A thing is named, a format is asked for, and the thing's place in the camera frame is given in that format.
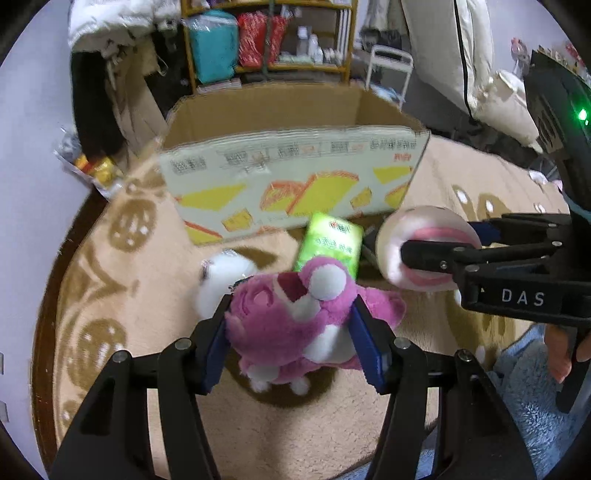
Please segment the person right hand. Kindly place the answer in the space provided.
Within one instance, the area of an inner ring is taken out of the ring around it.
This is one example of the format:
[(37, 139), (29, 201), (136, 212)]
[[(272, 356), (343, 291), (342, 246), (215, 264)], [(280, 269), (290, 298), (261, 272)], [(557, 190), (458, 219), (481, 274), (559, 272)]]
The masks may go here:
[[(548, 350), (548, 366), (552, 378), (562, 384), (572, 370), (571, 349), (567, 331), (556, 325), (547, 325), (544, 342)], [(590, 336), (587, 336), (575, 353), (578, 362), (586, 362), (591, 357)]]

